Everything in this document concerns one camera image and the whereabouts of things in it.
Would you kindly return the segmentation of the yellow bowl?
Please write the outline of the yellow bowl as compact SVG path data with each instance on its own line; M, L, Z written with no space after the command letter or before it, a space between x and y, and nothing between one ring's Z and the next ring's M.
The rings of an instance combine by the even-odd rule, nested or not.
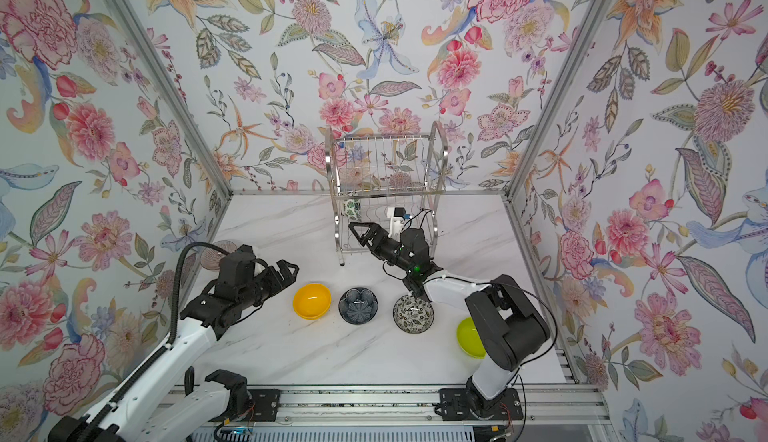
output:
M328 312L331 303L330 289L320 283L311 283L297 290L292 300L292 308L304 320L317 320Z

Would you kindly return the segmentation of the green leaf pattern bowl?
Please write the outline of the green leaf pattern bowl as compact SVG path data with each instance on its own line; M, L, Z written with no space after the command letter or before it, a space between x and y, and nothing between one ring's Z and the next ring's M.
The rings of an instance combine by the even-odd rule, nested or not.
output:
M361 202L358 199L348 199L343 202L344 214L353 222L362 220Z

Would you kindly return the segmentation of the dark blue flower bowl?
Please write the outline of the dark blue flower bowl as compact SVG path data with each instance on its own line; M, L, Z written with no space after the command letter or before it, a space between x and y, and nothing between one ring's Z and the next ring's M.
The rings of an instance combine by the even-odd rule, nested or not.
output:
M376 316L378 299L369 288L353 287L340 297L338 311L344 322L363 325Z

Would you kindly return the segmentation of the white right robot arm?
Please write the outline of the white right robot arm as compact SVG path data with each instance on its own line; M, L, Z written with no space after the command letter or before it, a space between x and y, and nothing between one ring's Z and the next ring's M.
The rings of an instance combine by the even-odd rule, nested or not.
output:
M408 227L397 239L373 222L351 222L358 243L386 266L401 269L404 286L415 298L465 308L475 325L486 357L466 383L471 410L485 417L503 400L515 373L546 342L555 342L549 324L532 300L536 295L510 275L489 281L466 279L438 266L424 231Z

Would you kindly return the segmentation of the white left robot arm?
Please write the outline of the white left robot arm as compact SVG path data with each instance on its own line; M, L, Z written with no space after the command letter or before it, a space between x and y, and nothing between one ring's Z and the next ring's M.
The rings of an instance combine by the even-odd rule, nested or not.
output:
M225 252L218 276L184 308L172 311L170 332L105 399L79 418L63 417L50 441L180 441L210 420L235 421L258 405L246 377L217 369L172 407L157 408L194 362L245 319L245 310L295 283L299 267L286 260L270 265L248 245Z

